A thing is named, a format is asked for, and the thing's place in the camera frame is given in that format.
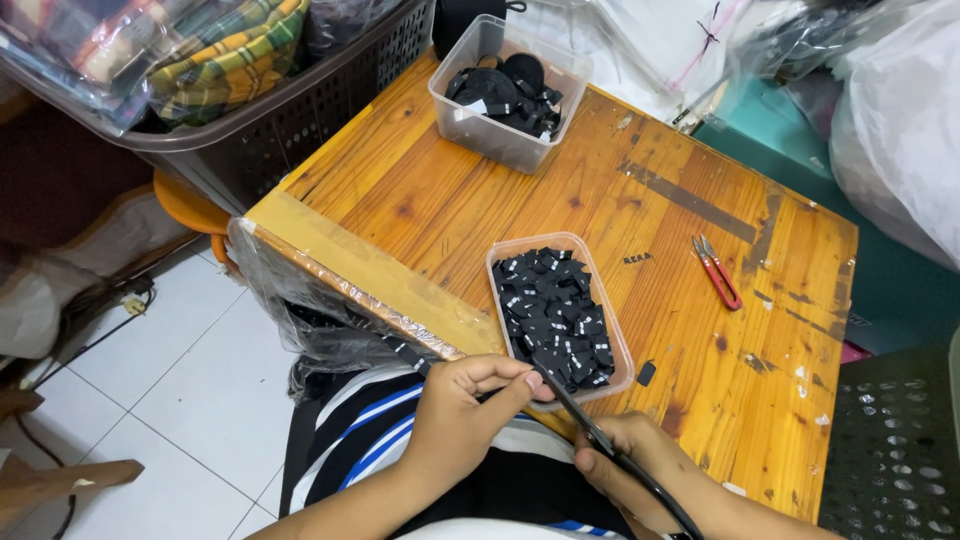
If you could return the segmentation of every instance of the yellow plaid fabric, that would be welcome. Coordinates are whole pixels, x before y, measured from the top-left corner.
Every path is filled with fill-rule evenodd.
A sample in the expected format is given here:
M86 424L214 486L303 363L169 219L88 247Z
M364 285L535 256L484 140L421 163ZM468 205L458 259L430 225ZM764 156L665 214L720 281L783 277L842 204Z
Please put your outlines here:
M282 0L262 24L159 69L150 77L156 113L171 126L202 126L272 89L293 67L308 5Z

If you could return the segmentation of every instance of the clear plastic container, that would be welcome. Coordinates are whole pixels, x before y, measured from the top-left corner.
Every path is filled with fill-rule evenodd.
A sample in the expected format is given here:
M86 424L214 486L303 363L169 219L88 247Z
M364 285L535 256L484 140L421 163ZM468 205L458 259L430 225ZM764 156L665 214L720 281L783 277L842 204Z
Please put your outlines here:
M564 95L560 102L561 128L552 141L508 128L444 97L447 83L461 69L476 66L487 55L506 60L514 53L530 53L539 58L544 84ZM550 149L564 140L569 120L580 105L592 74L590 57L514 30L503 19L480 15L453 46L427 87L433 94L440 135L521 173L533 174Z
M603 288L600 280L600 274L597 267L593 264L593 258L587 249L584 240L574 233L550 233L540 236L529 236L527 238L518 238L506 242L496 242L493 249L487 254L487 273L490 275L490 286L493 289L493 298L496 300L496 314L500 317L500 328L503 330L503 339L507 342L507 352L510 356L516 358L514 348L510 343L510 336L507 335L507 325L503 318L503 307L500 305L500 294L496 290L496 283L493 281L493 264L504 258L515 257L526 253L532 249L551 248L555 250L573 250L573 258L579 260L587 266L592 276L590 277L590 298L599 306L603 306L604 316L607 320L607 337L610 339L610 346L613 352L613 375L610 376L608 386L597 388L596 390L577 390L572 394L573 399L578 404L584 404L600 398L612 396L627 389L634 381L634 359L630 356L630 350L627 349L627 342L623 339L623 332L620 331L620 324L616 322L616 313L610 305L610 299L607 298L607 291ZM557 402L548 404L542 402L530 402L530 407L534 410L551 412L559 410L563 406Z

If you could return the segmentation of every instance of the wooden table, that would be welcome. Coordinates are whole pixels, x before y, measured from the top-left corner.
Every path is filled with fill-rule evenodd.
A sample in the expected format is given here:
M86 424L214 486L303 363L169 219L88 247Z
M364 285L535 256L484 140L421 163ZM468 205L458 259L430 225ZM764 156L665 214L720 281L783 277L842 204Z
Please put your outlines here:
M256 238L422 324L451 358L504 350L494 242L578 234L637 367L658 367L588 412L646 411L715 479L815 521L856 227L592 87L539 171L519 174L440 137L437 65L420 58L252 209ZM721 305L699 233L743 309Z

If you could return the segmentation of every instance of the hand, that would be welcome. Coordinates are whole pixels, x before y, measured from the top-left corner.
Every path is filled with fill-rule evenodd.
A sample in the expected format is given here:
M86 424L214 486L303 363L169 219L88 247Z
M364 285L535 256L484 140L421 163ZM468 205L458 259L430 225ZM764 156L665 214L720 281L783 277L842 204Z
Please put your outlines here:
M593 421L620 452L673 495L707 538L716 536L714 521L725 514L718 504L726 503L733 494L701 471L647 415L634 411ZM582 433L577 434L573 463L593 487L633 514L644 527L658 534L681 532L666 508L638 481L595 451Z
M477 402L497 388L503 389ZM533 366L519 360L480 355L434 364L398 465L429 476L445 493L477 468L493 438L534 397L554 399Z

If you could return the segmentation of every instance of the plastic container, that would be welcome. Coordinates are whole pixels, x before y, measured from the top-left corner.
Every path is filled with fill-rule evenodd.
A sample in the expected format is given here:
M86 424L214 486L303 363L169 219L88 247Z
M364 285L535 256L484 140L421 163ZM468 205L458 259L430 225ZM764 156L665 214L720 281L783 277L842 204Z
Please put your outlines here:
M538 57L543 62L544 83L564 95L560 102L560 132L552 141L508 128L444 97L447 83L461 69L474 67L487 55L506 60L521 52ZM592 74L593 60L590 57L515 30L503 19L480 15L427 84L437 109L440 135L521 173L533 174L550 150L564 140L569 120L580 105Z
M403 0L366 34L292 80L202 126L114 136L89 112L17 81L106 140L242 215L330 140L430 44L434 0ZM5 65L0 59L0 67Z
M597 267L593 264L593 258L587 249L584 240L574 233L550 233L540 236L529 236L527 238L518 238L506 242L496 242L493 249L487 254L487 273L490 275L490 287L493 289L493 298L496 300L496 314L500 317L500 328L503 330L503 339L507 342L507 352L510 356L516 358L514 348L510 344L510 336L507 335L506 319L503 317L503 307L500 305L500 294L496 290L496 283L493 281L493 264L504 258L515 257L526 253L531 249L551 248L555 250L573 250L573 258L579 260L587 266L592 277L590 278L590 298L599 306L603 306L604 316L607 320L607 337L610 339L610 346L613 352L613 375L610 376L608 386L597 388L596 390L577 390L572 394L573 399L578 404L592 402L600 398L606 398L613 394L620 393L627 389L634 381L634 359L630 356L630 350L627 349L627 342L623 339L623 332L620 331L620 324L616 322L616 313L610 305L610 299L607 298L607 291L603 288L600 280L600 274ZM545 404L542 402L530 402L530 407L534 410L551 412L559 410L563 406L557 402Z

